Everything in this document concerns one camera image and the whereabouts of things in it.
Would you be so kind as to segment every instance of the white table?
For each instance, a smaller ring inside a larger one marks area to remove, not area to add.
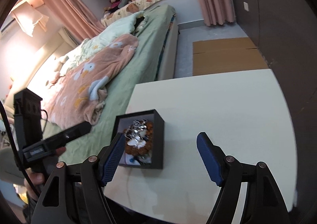
[[[290,211],[297,161],[281,89],[270,69],[187,77],[136,85],[127,113],[156,109],[165,121],[164,169],[118,167],[105,195],[134,211],[173,223],[206,223],[220,188],[196,147],[206,132],[240,162],[269,166]],[[240,223],[243,183],[233,223]]]

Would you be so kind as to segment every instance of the hand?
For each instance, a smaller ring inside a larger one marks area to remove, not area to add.
[[[56,155],[57,156],[61,156],[64,152],[66,151],[66,147],[61,147],[56,149]],[[28,174],[31,182],[37,186],[37,185],[41,185],[44,183],[44,175],[42,173],[34,173],[32,172],[31,169],[27,169],[26,173]],[[32,188],[30,187],[29,183],[26,181],[26,179],[24,179],[24,186],[26,187],[29,197],[31,197],[33,200],[37,201],[38,197],[36,196],[36,194],[34,193],[34,191],[32,190]]]

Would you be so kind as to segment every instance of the screw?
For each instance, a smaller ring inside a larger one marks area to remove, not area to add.
[[[259,166],[261,167],[261,168],[266,168],[266,164],[265,164],[265,162],[259,162]]]
[[[227,162],[234,162],[234,160],[235,160],[235,158],[233,156],[229,155],[229,156],[226,157],[226,161]]]
[[[95,162],[97,159],[98,159],[97,156],[93,155],[93,156],[90,156],[88,160],[90,162]]]
[[[56,167],[61,168],[64,166],[64,162],[59,162],[58,164],[56,164]]]

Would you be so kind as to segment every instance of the cardboard box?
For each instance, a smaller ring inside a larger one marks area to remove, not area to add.
[[[117,132],[122,133],[125,128],[128,128],[134,120],[143,120],[153,122],[153,139],[152,139],[152,162],[145,165],[129,165],[126,164],[126,153],[119,162],[120,166],[142,169],[163,169],[163,151],[164,151],[164,120],[156,110],[144,112],[134,112],[116,117],[114,129],[112,131],[111,141],[116,136]]]
[[[193,75],[266,69],[267,63],[248,37],[193,43]]]

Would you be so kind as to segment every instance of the bed frame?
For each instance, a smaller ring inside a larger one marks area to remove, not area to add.
[[[162,61],[158,72],[158,80],[172,79],[174,77],[178,34],[178,25],[176,19],[174,19],[172,28],[167,36]]]

